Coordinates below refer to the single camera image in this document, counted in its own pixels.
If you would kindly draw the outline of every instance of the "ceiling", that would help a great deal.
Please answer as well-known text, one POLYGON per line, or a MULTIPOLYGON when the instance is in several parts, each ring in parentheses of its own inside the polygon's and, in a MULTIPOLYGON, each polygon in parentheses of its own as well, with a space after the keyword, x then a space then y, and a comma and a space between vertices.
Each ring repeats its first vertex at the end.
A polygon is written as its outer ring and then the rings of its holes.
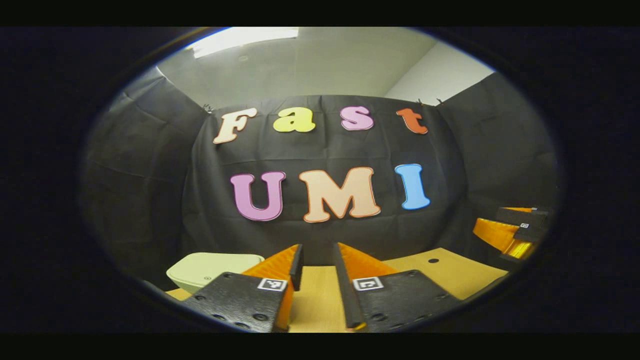
POLYGON ((436 40, 405 28, 300 28, 199 59, 183 50, 158 65, 199 105, 220 108, 292 95, 383 97, 436 40))

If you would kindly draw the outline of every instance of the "orange letter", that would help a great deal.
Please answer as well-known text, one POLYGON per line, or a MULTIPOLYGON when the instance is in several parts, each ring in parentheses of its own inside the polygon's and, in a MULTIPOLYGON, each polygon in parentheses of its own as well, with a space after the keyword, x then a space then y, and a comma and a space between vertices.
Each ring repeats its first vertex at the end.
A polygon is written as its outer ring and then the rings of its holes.
POLYGON ((422 119, 422 115, 414 113, 411 109, 402 109, 396 112, 396 114, 402 116, 404 124, 407 128, 416 134, 426 134, 427 128, 418 123, 418 119, 422 119))
POLYGON ((307 184, 309 196, 309 213, 304 216, 306 222, 324 222, 331 218, 324 211, 323 201, 338 218, 347 213, 349 203, 353 199, 353 209, 349 215, 355 218, 372 217, 380 213, 371 188, 373 169, 356 167, 349 170, 342 188, 324 170, 305 171, 300 180, 307 184))

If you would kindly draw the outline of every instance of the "wooden board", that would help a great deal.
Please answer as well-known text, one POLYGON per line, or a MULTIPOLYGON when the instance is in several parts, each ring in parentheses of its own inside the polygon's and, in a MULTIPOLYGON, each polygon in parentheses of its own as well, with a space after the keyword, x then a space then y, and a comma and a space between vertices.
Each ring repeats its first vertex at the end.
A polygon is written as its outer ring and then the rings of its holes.
MULTIPOLYGON (((399 272, 420 270, 460 300, 479 292, 507 274, 445 249, 434 249, 404 258, 384 261, 399 272)), ((178 300, 191 296, 182 289, 167 291, 178 300)), ((293 295, 289 332, 347 332, 344 310, 334 266, 305 266, 300 291, 293 295)))

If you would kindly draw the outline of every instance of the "orange object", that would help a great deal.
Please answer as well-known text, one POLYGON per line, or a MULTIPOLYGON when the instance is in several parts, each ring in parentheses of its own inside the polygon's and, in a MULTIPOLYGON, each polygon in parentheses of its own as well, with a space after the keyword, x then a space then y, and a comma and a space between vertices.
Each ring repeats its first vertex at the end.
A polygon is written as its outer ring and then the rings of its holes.
POLYGON ((522 259, 532 249, 532 243, 513 238, 520 227, 502 222, 479 218, 474 227, 474 234, 503 254, 522 259))
POLYGON ((289 315, 291 313, 291 305, 293 304, 294 291, 293 282, 289 274, 297 249, 298 245, 293 245, 243 272, 243 275, 287 281, 284 299, 282 299, 280 312, 276 319, 276 326, 281 329, 289 328, 289 315))
POLYGON ((397 115, 402 116, 404 124, 407 128, 416 134, 426 134, 429 130, 426 126, 420 125, 418 119, 422 119, 422 115, 416 114, 411 109, 402 109, 396 112, 397 115))
POLYGON ((533 208, 505 208, 513 211, 522 211, 523 213, 532 213, 533 208))
POLYGON ((398 271, 382 261, 356 250, 343 243, 338 243, 349 280, 363 277, 374 277, 395 274, 398 271))

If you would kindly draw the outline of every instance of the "black fabric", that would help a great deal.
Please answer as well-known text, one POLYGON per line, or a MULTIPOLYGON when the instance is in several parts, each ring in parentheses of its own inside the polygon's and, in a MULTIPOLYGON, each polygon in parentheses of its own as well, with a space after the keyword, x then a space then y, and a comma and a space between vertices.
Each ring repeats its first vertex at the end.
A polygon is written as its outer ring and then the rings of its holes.
POLYGON ((555 208, 559 169, 545 119, 504 76, 493 73, 436 106, 463 157, 467 196, 440 243, 494 264, 500 252, 473 234, 501 207, 555 208))
POLYGON ((154 68, 96 121, 84 159, 85 214, 124 270, 169 290, 191 147, 208 114, 154 68))
POLYGON ((193 146, 191 164, 184 186, 182 219, 185 252, 226 252, 259 254, 265 258, 301 243, 306 265, 332 264, 331 249, 336 242, 355 247, 378 259, 416 254, 438 245, 438 239, 465 191, 462 159, 454 138, 432 106, 416 102, 362 96, 301 96, 239 104, 214 111, 205 121, 193 146), (316 128, 308 133, 281 133, 273 128, 278 112, 302 106, 313 111, 316 128), (372 128, 347 131, 341 126, 340 110, 364 106, 374 119, 372 128), (213 144, 222 124, 221 116, 249 108, 258 114, 242 131, 234 131, 231 142, 213 144), (411 132, 397 111, 411 108, 422 115, 429 132, 411 132), (405 210, 398 165, 422 166, 422 185, 431 204, 405 210), (372 217, 338 219, 331 214, 326 222, 310 224, 307 186, 298 179, 301 172, 324 170, 342 186, 354 167, 371 167, 374 198, 381 213, 372 217), (267 206, 266 185, 260 176, 282 171, 284 208, 269 222, 243 217, 237 210, 230 178, 251 174, 254 206, 267 206))

